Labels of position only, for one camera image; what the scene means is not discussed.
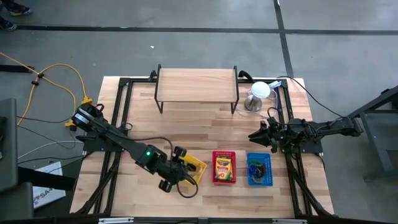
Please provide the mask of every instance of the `wooden shelf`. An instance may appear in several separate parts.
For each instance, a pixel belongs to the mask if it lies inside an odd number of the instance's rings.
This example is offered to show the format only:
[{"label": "wooden shelf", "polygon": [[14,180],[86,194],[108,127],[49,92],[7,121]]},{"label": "wooden shelf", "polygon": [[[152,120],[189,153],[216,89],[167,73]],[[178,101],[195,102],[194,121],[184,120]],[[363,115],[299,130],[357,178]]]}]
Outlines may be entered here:
[{"label": "wooden shelf", "polygon": [[158,66],[155,101],[163,113],[165,102],[231,103],[239,101],[238,75],[233,69],[162,68]]}]

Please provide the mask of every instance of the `yellow plastic basket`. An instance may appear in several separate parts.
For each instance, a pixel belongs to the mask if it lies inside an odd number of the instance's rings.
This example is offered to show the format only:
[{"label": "yellow plastic basket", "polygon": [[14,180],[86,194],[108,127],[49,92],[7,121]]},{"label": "yellow plastic basket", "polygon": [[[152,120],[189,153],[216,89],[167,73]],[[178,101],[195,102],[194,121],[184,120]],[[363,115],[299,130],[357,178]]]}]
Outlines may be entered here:
[{"label": "yellow plastic basket", "polygon": [[191,156],[191,155],[189,155],[189,154],[186,154],[184,157],[180,157],[182,160],[184,160],[184,163],[191,163],[191,164],[193,164],[193,165],[195,165],[195,166],[199,166],[200,168],[201,168],[201,171],[200,172],[198,172],[198,173],[196,173],[192,178],[199,184],[199,181],[200,181],[200,179],[201,179],[201,177],[202,177],[202,175],[203,175],[203,173],[205,172],[205,169],[206,169],[206,167],[207,167],[207,164],[205,164],[204,162],[202,162],[202,161],[200,161],[199,159],[197,159],[197,158],[195,158],[195,157],[193,157],[193,156]]}]

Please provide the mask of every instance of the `blue basket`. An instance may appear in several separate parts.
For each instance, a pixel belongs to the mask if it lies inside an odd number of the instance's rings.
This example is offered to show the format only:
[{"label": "blue basket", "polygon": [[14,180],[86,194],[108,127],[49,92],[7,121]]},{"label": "blue basket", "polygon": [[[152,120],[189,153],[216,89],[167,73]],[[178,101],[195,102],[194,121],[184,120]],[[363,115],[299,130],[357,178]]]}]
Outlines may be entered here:
[{"label": "blue basket", "polygon": [[[248,153],[246,157],[248,165],[248,184],[250,186],[256,186],[256,187],[272,186],[273,183],[272,183],[271,155],[268,153]],[[257,160],[266,167],[266,174],[262,178],[261,184],[254,183],[251,178],[251,175],[249,173],[250,160]]]}]

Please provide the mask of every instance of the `white lamp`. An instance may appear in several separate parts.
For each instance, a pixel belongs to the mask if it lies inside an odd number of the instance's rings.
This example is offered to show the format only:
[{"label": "white lamp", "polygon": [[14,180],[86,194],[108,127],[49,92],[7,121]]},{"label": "white lamp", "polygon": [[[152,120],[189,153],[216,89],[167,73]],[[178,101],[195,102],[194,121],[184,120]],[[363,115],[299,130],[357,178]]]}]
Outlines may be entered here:
[{"label": "white lamp", "polygon": [[264,82],[256,82],[251,86],[253,95],[248,96],[244,101],[244,106],[249,111],[259,111],[262,106],[261,99],[265,99],[271,93],[269,85]]}]

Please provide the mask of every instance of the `wooden table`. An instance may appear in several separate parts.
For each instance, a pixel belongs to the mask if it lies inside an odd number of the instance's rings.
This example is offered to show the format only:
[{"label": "wooden table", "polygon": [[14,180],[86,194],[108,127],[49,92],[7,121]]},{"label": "wooden table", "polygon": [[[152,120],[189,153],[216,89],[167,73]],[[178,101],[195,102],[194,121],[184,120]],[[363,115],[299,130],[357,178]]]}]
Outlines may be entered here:
[{"label": "wooden table", "polygon": [[[104,77],[99,103],[105,105],[106,119],[112,117],[114,101],[120,77]],[[293,81],[288,80],[290,99],[296,118],[312,120],[307,94]],[[244,109],[250,84],[239,84],[238,108]],[[274,106],[264,100],[261,113]],[[188,149],[188,153],[208,164],[199,183],[196,197],[185,199],[179,196],[176,187],[167,194],[158,189],[160,177],[150,175],[134,164],[127,152],[122,154],[116,184],[112,216],[130,217],[238,217],[267,218],[294,217],[292,199],[284,155],[278,151],[271,154],[273,187],[249,187],[246,177],[246,153],[268,152],[270,148],[249,142],[248,134],[257,131],[260,117],[239,112],[231,114],[230,105],[219,103],[167,103],[160,114],[154,101],[153,83],[135,83],[127,121],[133,125],[130,136],[143,138],[165,136],[175,146]],[[170,153],[170,146],[162,140],[146,141]],[[226,150],[236,152],[237,182],[235,185],[219,186],[211,182],[211,152]],[[80,176],[72,203],[71,212],[77,211],[88,200],[100,179],[103,152],[94,152],[81,166]],[[302,155],[307,185],[318,201],[333,213],[325,171],[318,157]],[[181,184],[183,193],[191,194],[194,187]],[[297,186],[300,208],[304,211],[302,191]],[[108,190],[105,190],[103,205]]]}]

